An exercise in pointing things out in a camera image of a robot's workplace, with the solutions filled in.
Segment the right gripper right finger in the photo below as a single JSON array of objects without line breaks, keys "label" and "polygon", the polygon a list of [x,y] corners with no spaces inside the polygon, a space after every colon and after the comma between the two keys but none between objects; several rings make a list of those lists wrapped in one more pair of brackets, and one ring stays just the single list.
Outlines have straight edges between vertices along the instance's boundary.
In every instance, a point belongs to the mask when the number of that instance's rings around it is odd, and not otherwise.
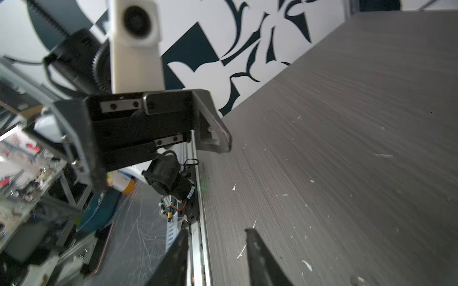
[{"label": "right gripper right finger", "polygon": [[292,286],[256,229],[245,229],[249,279],[252,286]]}]

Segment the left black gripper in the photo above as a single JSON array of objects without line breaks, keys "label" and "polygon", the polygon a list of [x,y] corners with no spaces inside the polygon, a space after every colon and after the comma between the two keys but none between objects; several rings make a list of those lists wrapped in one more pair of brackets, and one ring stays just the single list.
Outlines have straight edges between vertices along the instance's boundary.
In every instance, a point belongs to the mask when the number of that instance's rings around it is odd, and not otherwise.
[{"label": "left black gripper", "polygon": [[66,160],[93,191],[107,190],[107,172],[152,160],[156,150],[188,141],[229,153],[232,136],[209,91],[88,95],[52,103]]}]

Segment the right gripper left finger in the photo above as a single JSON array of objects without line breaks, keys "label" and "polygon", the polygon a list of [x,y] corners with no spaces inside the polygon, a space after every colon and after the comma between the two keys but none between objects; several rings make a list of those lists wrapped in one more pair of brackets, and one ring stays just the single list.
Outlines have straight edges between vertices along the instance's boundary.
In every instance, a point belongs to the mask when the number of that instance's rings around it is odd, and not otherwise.
[{"label": "right gripper left finger", "polygon": [[186,285],[188,231],[181,230],[145,286]]}]

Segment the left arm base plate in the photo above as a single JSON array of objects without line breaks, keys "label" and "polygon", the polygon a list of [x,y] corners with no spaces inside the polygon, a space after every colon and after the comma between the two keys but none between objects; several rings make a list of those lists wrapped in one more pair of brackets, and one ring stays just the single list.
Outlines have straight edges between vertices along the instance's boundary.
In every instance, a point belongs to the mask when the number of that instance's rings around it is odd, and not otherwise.
[{"label": "left arm base plate", "polygon": [[168,220],[177,214],[178,227],[186,229],[188,208],[194,205],[195,191],[187,165],[178,161],[174,151],[167,150],[163,154],[157,154],[142,175],[146,182],[161,195],[160,214]]}]

